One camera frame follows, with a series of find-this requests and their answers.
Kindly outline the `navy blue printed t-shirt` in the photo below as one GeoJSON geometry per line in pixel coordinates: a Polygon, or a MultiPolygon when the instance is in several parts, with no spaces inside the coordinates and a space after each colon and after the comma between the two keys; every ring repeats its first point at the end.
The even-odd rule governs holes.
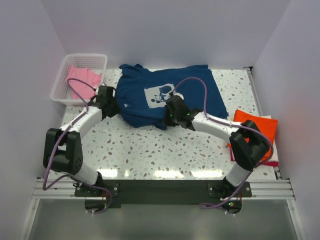
{"type": "Polygon", "coordinates": [[[212,71],[207,65],[193,65],[150,71],[142,65],[123,64],[116,86],[116,101],[123,120],[134,128],[155,126],[161,130],[166,100],[172,91],[181,93],[189,109],[226,119],[229,114],[212,71]]]}

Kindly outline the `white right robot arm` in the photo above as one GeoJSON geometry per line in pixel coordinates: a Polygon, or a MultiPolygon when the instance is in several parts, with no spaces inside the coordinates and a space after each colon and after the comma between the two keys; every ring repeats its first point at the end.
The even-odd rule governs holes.
{"type": "Polygon", "coordinates": [[[208,114],[197,108],[190,110],[184,100],[173,95],[166,101],[165,124],[181,126],[194,132],[210,134],[227,141],[235,164],[224,177],[223,192],[230,197],[241,190],[241,184],[246,181],[254,168],[264,156],[273,150],[271,141],[260,132],[258,126],[251,120],[245,122],[228,121],[208,114]]]}

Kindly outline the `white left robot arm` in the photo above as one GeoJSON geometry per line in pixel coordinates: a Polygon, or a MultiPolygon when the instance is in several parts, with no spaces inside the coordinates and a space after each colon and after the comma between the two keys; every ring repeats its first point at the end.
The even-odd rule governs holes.
{"type": "Polygon", "coordinates": [[[49,189],[64,177],[86,185],[86,191],[99,196],[104,190],[102,175],[84,160],[82,138],[99,122],[119,114],[116,89],[101,85],[84,109],[69,123],[46,132],[43,166],[46,168],[42,189],[49,189]]]}

